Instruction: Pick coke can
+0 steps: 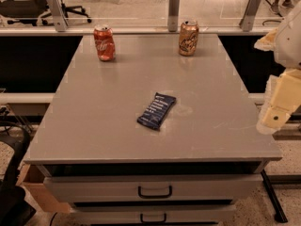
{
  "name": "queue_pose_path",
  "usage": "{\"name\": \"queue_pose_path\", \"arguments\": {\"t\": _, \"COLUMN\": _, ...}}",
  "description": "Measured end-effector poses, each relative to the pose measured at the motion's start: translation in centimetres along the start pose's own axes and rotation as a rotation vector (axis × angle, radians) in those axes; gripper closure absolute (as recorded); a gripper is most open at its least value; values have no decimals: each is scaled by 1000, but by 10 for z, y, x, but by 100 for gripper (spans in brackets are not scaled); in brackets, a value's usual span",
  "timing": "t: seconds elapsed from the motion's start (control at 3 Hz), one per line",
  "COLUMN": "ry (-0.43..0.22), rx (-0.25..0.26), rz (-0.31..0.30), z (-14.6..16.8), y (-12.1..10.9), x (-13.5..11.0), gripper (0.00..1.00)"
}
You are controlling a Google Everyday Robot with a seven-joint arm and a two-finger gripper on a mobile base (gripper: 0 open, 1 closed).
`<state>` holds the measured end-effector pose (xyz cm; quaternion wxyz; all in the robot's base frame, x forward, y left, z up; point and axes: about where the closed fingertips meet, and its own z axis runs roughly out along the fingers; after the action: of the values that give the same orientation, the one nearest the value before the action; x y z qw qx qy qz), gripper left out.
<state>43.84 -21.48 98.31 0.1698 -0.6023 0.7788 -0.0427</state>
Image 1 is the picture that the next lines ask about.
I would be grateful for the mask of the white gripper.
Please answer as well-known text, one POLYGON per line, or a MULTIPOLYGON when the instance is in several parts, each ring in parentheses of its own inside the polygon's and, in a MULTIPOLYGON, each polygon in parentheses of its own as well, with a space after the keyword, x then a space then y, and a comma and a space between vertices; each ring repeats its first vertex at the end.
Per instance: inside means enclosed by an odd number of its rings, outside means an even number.
POLYGON ((275 62, 286 69, 280 76, 270 75, 266 83, 257 130, 274 134, 301 105, 301 2, 275 28, 258 39, 254 47, 273 51, 275 62))

